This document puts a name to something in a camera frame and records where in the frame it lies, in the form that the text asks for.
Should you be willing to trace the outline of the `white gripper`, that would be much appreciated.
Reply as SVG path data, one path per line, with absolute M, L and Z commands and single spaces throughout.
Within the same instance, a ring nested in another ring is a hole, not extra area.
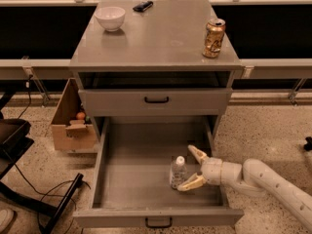
M 222 160 L 218 158 L 209 158 L 208 155 L 194 145 L 189 145 L 188 150 L 194 156 L 196 161 L 201 164 L 201 175 L 195 173 L 184 183 L 177 187 L 178 191 L 189 191 L 202 187 L 205 183 L 210 185 L 221 184 Z

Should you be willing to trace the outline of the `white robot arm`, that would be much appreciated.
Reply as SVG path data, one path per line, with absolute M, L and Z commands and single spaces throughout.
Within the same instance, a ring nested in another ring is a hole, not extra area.
M 195 173 L 179 185 L 178 191 L 189 191 L 209 184 L 227 185 L 238 193 L 251 197 L 260 197 L 268 192 L 312 232 L 312 196 L 284 179 L 262 161 L 248 159 L 241 165 L 209 157 L 194 145 L 189 145 L 188 150 L 200 164 L 201 173 Z

